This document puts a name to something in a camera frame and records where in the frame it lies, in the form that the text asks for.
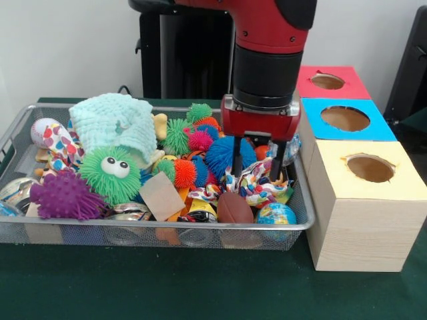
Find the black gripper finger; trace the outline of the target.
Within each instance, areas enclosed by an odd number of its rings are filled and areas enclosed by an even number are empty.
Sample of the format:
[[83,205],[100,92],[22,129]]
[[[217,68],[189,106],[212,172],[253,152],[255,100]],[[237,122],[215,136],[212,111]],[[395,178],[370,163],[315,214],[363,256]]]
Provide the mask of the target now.
[[239,177],[242,172],[241,142],[241,137],[234,137],[232,175],[235,177]]
[[286,150],[285,141],[273,141],[273,145],[276,147],[276,155],[272,159],[272,166],[270,171],[270,180],[272,182],[277,181],[280,178],[283,158]]

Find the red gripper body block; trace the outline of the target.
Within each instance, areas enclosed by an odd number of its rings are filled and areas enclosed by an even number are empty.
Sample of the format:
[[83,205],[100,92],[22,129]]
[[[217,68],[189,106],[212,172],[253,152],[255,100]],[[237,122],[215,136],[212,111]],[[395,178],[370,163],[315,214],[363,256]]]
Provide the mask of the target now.
[[288,116],[221,108],[221,120],[226,135],[262,136],[269,137],[272,141],[290,141],[296,132],[300,116],[300,111],[295,116]]

